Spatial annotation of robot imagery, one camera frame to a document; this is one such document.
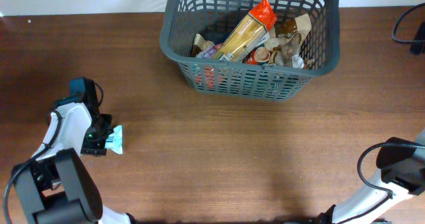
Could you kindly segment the beige brown grain bag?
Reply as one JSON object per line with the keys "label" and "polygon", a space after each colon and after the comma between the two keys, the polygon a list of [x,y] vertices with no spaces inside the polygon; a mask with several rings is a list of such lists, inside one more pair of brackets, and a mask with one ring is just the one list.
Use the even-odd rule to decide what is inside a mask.
{"label": "beige brown grain bag", "polygon": [[311,28],[308,14],[287,19],[284,23],[275,25],[255,48],[256,61],[258,64],[269,66],[306,68],[306,65],[314,60],[301,57],[301,46]]}

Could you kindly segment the orange spaghetti packet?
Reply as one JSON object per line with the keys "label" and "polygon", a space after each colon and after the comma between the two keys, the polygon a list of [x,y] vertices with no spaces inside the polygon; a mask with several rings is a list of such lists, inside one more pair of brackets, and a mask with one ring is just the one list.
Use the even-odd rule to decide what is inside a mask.
{"label": "orange spaghetti packet", "polygon": [[261,0],[234,28],[212,59],[242,62],[277,21],[268,0]]}

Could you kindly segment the green Nescafe coffee bag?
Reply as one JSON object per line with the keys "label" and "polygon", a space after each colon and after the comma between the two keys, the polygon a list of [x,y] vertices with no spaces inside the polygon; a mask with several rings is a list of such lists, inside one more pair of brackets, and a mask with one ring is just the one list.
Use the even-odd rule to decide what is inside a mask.
{"label": "green Nescafe coffee bag", "polygon": [[257,65],[258,61],[255,59],[256,50],[252,50],[243,60],[243,63]]}

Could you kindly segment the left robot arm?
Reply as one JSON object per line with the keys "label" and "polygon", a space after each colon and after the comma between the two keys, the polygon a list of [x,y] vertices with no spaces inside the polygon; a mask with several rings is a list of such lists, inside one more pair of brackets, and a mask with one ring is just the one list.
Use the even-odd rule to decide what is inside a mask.
{"label": "left robot arm", "polygon": [[7,223],[9,194],[17,193],[28,223],[136,223],[129,213],[106,207],[82,155],[123,153],[123,129],[100,112],[101,86],[85,77],[70,81],[69,96],[54,102],[48,130],[36,152],[16,165],[3,195]]}

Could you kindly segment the multicolour Kleenex tissue pack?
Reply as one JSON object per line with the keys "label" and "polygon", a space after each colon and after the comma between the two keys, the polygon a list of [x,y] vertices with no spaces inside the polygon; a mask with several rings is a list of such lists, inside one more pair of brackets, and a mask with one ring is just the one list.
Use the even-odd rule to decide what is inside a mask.
{"label": "multicolour Kleenex tissue pack", "polygon": [[212,58],[217,53],[217,51],[221,48],[221,46],[222,46],[222,43],[217,44],[217,45],[214,45],[214,46],[211,46],[211,47],[209,47],[209,48],[201,51],[196,56],[196,58],[210,59],[210,58]]}

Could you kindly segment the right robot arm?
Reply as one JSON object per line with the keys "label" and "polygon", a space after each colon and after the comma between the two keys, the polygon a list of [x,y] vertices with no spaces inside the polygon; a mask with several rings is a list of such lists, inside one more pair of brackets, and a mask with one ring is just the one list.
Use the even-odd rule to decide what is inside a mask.
{"label": "right robot arm", "polygon": [[[377,170],[369,180],[361,167],[363,159],[378,149]],[[397,137],[366,149],[357,162],[363,186],[346,201],[332,205],[312,223],[376,223],[401,201],[424,193],[424,132],[411,142]]]}

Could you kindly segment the grey plastic lattice basket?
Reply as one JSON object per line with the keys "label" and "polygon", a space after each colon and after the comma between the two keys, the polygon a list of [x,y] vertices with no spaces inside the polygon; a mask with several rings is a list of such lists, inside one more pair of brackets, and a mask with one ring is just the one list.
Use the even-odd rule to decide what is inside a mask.
{"label": "grey plastic lattice basket", "polygon": [[193,58],[196,34],[216,44],[261,0],[168,0],[160,35],[163,53],[178,63],[189,86],[210,94],[287,100],[340,59],[339,0],[268,0],[278,23],[308,14],[312,30],[300,50],[304,69]]}

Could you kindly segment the light green wet wipes pack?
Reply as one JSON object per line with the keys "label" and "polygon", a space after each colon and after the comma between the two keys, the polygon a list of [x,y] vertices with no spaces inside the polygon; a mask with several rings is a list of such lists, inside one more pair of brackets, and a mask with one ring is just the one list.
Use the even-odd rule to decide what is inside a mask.
{"label": "light green wet wipes pack", "polygon": [[122,155],[123,150],[123,129],[122,125],[116,126],[113,132],[106,138],[105,149]]}

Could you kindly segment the beige white rice bag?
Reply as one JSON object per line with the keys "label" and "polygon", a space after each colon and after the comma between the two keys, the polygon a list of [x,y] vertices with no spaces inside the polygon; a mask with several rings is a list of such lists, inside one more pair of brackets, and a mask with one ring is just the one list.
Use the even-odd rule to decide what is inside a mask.
{"label": "beige white rice bag", "polygon": [[212,41],[205,40],[200,34],[196,34],[193,39],[193,45],[191,49],[190,57],[196,57],[201,51],[214,46]]}

